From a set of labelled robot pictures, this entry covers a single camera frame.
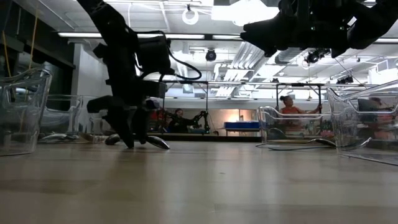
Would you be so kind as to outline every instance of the dark hair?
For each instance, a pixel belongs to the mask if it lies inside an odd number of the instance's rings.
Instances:
[[[174,111],[174,113],[176,114],[176,113],[178,113],[179,111],[183,111],[181,108],[178,108],[178,109],[176,109],[175,111]]]

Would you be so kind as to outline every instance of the orange shirt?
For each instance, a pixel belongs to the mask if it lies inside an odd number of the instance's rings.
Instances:
[[[299,114],[299,109],[295,106],[282,108],[282,114]]]

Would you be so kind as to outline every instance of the security camera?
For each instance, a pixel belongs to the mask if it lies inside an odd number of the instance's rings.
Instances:
[[[214,62],[217,58],[217,54],[214,49],[208,49],[206,54],[206,61]]]

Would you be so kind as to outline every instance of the white wall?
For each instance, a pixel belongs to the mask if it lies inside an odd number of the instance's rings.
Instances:
[[[81,44],[75,44],[74,63],[76,69],[72,78],[73,95],[111,95],[111,87],[105,84],[105,80],[108,79],[105,64],[89,54]]]
[[[93,96],[83,99],[79,124],[83,128],[81,131],[98,134],[101,132],[100,126],[104,125],[104,121],[102,119],[93,120],[95,114],[88,114],[86,105],[89,100],[98,96],[112,95],[112,92],[111,87],[105,84],[105,80],[108,79],[105,64],[88,52],[90,51],[81,44],[75,44],[74,64],[76,69],[73,71],[72,95]]]

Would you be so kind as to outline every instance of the person in orange shirt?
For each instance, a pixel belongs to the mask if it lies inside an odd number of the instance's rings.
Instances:
[[[285,105],[285,107],[279,111],[282,114],[315,114],[322,109],[322,105],[318,105],[315,110],[304,111],[298,107],[293,106],[293,99],[290,96],[281,96],[279,99],[283,101]],[[300,131],[303,129],[301,120],[294,119],[293,117],[288,118],[291,119],[282,120],[281,122],[281,124],[284,125],[284,129],[286,131]]]
[[[285,107],[279,111],[282,114],[315,114],[322,109],[322,105],[318,105],[315,110],[304,111],[293,106],[293,99],[290,96],[281,96],[279,99],[283,101],[285,105]]]

